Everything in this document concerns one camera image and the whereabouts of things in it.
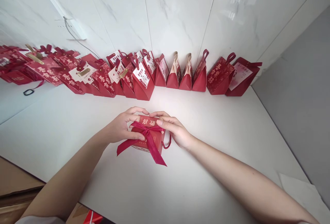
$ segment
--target gray wall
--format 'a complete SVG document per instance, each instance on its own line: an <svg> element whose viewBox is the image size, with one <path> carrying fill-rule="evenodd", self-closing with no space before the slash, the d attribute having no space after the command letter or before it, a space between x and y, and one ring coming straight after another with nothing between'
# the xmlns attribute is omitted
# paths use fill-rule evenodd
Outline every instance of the gray wall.
<svg viewBox="0 0 330 224"><path fill-rule="evenodd" d="M330 206L330 7L253 85Z"/></svg>

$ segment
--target sleeve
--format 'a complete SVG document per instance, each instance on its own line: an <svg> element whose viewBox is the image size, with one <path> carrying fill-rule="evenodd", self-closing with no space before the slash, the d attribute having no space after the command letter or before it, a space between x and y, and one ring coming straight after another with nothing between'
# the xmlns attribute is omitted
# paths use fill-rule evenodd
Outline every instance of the sleeve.
<svg viewBox="0 0 330 224"><path fill-rule="evenodd" d="M65 224L65 222L58 217L26 216L15 224Z"/></svg>

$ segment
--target white table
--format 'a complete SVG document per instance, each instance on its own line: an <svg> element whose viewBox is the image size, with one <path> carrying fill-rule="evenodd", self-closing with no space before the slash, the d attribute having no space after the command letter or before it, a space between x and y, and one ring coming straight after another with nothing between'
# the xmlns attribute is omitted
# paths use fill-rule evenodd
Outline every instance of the white table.
<svg viewBox="0 0 330 224"><path fill-rule="evenodd" d="M0 124L42 98L49 90L55 88L52 84L45 82L35 89L33 94L24 96L23 92L25 90L35 88L39 83L40 81L19 86L0 79Z"/></svg>
<svg viewBox="0 0 330 224"><path fill-rule="evenodd" d="M280 185L278 172L308 182L250 87L243 97L211 96L156 87L149 102L48 92L0 125L0 156L48 181L76 151L131 106L167 111L194 136L256 168ZM163 150L168 167L149 153L117 144L104 152L80 202L117 224L255 223L189 154Z"/></svg>

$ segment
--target cable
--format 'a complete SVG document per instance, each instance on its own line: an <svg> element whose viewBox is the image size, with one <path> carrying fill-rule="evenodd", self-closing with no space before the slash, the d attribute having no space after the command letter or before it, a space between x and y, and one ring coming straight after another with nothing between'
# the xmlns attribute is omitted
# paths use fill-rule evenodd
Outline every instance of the cable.
<svg viewBox="0 0 330 224"><path fill-rule="evenodd" d="M68 28L68 22L67 22L67 18L65 16L63 16L64 18L64 22L65 22L65 27L68 30L68 32L71 34L71 36L75 39L75 41L77 41L78 43L80 43L78 41L78 39L76 39L76 37L70 32L69 28ZM91 49L87 48L86 46L84 46L82 43L80 43L83 47L85 47L86 49L88 49L90 52L92 52L98 59L100 59L100 57L98 55L96 55Z"/></svg>
<svg viewBox="0 0 330 224"><path fill-rule="evenodd" d="M94 213L94 211L92 211L92 215L90 216L90 222L89 222L89 224L92 224L92 220L93 220L93 213Z"/></svg>

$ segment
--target white marble wall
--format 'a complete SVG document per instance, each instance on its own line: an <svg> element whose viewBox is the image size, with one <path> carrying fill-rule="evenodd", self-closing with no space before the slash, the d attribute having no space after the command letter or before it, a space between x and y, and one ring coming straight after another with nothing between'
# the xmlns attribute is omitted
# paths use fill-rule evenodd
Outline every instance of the white marble wall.
<svg viewBox="0 0 330 224"><path fill-rule="evenodd" d="M306 0L57 0L67 18L78 20L87 35L83 44L105 57L114 50L152 49L164 53L168 66L178 51L183 68L192 53L193 67L204 49L210 51L207 68L219 56L234 51L251 62L274 61L267 49ZM312 22L317 14L309 19ZM50 0L0 0L0 43L51 43L88 53L66 30ZM296 36L305 27L295 28ZM280 55L292 42L282 46Z"/></svg>

